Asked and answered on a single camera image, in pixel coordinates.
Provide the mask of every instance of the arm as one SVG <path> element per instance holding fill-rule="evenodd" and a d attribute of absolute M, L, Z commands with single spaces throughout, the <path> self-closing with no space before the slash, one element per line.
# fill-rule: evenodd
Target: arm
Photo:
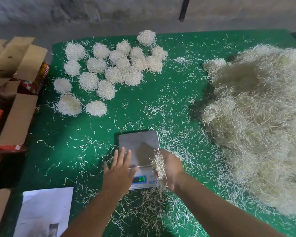
<path fill-rule="evenodd" d="M 87 205 L 86 209 L 70 223 L 62 237 L 101 237 L 120 199 L 128 192 L 137 167 L 128 170 L 131 151 L 124 160 L 125 148 L 118 156 L 115 151 L 111 169 L 104 163 L 102 190 Z"/>
<path fill-rule="evenodd" d="M 284 237 L 268 224 L 225 201 L 185 173 L 179 158 L 160 149 L 165 161 L 167 187 L 185 203 L 211 237 Z"/>

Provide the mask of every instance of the white paper sheet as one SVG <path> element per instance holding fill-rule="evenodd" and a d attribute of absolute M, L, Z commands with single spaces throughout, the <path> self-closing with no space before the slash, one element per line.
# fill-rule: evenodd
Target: white paper sheet
<path fill-rule="evenodd" d="M 68 227 L 73 187 L 23 192 L 13 237 L 59 237 Z"/>

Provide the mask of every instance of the table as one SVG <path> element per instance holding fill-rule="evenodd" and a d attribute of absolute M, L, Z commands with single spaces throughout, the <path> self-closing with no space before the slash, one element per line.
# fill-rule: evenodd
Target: table
<path fill-rule="evenodd" d="M 123 39 L 132 47 L 138 45 L 136 36 L 90 37 L 74 42 L 83 44 L 92 55 L 95 42 L 102 42 L 113 50 Z M 219 150 L 204 135 L 204 129 L 197 121 L 200 100 L 209 88 L 201 64 L 206 59 L 231 57 L 258 43 L 286 48 L 296 47 L 296 41 L 284 30 L 259 30 L 157 34 L 156 43 L 169 52 L 162 73 L 145 72 L 144 81 L 137 87 L 115 85 L 118 91 L 114 99 L 105 101 L 108 114 L 101 118 L 87 113 L 76 118 L 55 113 L 52 106 L 59 94 L 52 81 L 49 83 L 39 99 L 39 111 L 29 130 L 24 172 L 10 198 L 0 236 L 13 235 L 23 191 L 74 186 L 70 219 L 75 218 L 101 189 L 103 161 L 117 148 L 118 135 L 135 130 L 157 130 L 162 148 L 180 155 L 192 176 L 209 189 L 227 196 L 229 189 L 217 183 L 221 161 L 215 157 Z M 68 78 L 63 70 L 67 61 L 65 45 L 53 46 L 50 79 Z M 85 62 L 79 61 L 81 69 L 87 71 Z M 90 100 L 99 100 L 95 93 L 80 90 L 77 77 L 72 80 L 73 93 L 83 105 Z M 137 236 L 138 233 L 145 236 L 206 236 L 176 196 L 166 194 L 165 199 L 160 200 L 158 191 L 150 191 L 131 191 L 117 207 L 119 214 L 114 214 L 103 236 Z M 246 202 L 244 208 L 282 233 L 296 236 L 296 218 L 265 214 Z"/>

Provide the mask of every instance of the digital scale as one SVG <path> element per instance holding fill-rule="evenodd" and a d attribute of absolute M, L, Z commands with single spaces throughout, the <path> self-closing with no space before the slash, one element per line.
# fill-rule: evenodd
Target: digital scale
<path fill-rule="evenodd" d="M 130 168 L 138 166 L 130 190 L 157 187 L 155 173 L 151 160 L 155 157 L 155 150 L 159 148 L 157 131 L 141 131 L 122 134 L 118 137 L 119 149 L 124 146 L 125 153 L 132 151 Z"/>

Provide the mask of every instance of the green digital readout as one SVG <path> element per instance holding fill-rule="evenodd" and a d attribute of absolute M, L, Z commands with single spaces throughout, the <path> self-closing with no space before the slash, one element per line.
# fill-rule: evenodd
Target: green digital readout
<path fill-rule="evenodd" d="M 134 184 L 134 183 L 139 183 L 139 184 L 140 183 L 147 183 L 146 175 L 134 177 L 132 184 Z"/>

